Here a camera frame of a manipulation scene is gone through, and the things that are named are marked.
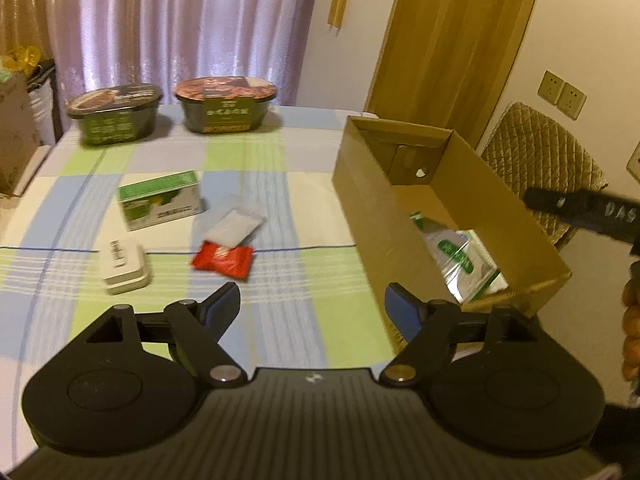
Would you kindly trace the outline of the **person's right hand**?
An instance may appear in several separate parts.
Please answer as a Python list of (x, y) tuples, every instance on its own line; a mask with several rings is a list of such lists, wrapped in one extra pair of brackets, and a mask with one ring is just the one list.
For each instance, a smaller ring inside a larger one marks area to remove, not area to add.
[(622, 374), (626, 382), (639, 378), (640, 365), (640, 308), (639, 308), (639, 263), (630, 267), (630, 279), (622, 295), (625, 312), (622, 329), (625, 335), (623, 343)]

